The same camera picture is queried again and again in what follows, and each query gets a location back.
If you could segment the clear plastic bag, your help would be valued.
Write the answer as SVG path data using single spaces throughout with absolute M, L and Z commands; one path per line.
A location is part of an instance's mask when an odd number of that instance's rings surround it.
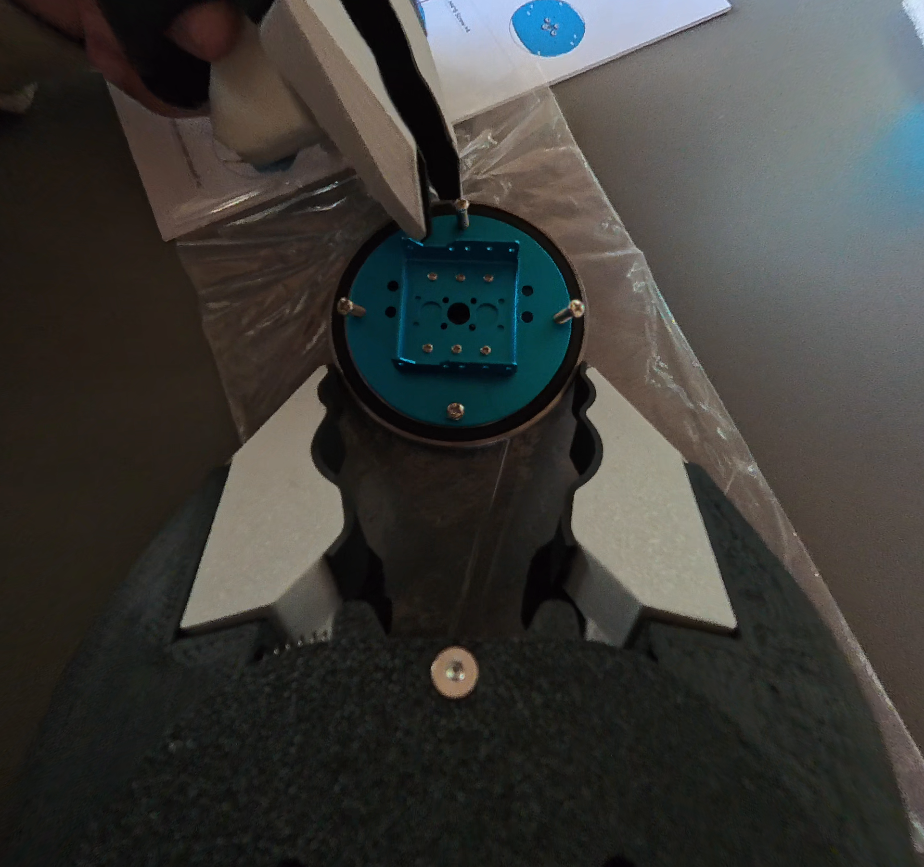
M 699 365 L 648 263 L 548 88 L 456 125 L 467 197 L 525 218 L 566 252 L 589 293 L 586 358 L 683 455 L 703 467 L 793 573 L 847 656 L 907 809 L 922 822 L 916 742 L 808 550 Z M 242 440 L 327 360 L 335 272 L 385 223 L 355 175 L 263 208 L 226 211 L 177 241 Z

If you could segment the white instruction manual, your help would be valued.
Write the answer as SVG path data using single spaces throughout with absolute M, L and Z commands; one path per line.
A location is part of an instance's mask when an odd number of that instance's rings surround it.
M 727 0 L 416 0 L 450 122 L 460 124 L 722 16 Z M 110 94 L 162 237 L 329 180 L 345 168 L 322 142 L 289 166 L 255 168 L 211 122 L 168 120 Z

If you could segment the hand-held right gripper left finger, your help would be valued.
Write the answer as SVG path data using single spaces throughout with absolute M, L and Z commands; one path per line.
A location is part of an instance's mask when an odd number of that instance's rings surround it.
M 237 451 L 180 627 L 186 634 L 266 621 L 283 643 L 330 637 L 345 602 L 369 604 L 388 632 L 383 562 L 339 484 L 343 390 L 322 366 Z

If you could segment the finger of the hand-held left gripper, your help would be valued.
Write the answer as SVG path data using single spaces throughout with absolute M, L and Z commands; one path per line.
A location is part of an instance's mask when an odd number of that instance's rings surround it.
M 408 127 L 426 181 L 441 201 L 462 198 L 455 135 L 417 0 L 341 0 L 370 48 L 388 97 Z
M 372 197 L 408 235 L 425 235 L 417 147 L 341 0 L 274 0 L 261 44 Z

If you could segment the grey desk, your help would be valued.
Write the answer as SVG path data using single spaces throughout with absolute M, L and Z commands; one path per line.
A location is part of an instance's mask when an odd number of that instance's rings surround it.
M 733 12 L 556 95 L 922 745 L 922 85 L 901 0 Z M 103 79 L 2 120 L 2 834 L 69 657 L 237 444 Z

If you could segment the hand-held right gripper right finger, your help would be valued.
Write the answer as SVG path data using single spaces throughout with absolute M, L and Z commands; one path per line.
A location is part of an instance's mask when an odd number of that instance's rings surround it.
M 689 464 L 597 369 L 575 377 L 569 457 L 577 474 L 526 576 L 528 630 L 563 601 L 584 639 L 630 647 L 651 623 L 722 637 L 737 620 Z

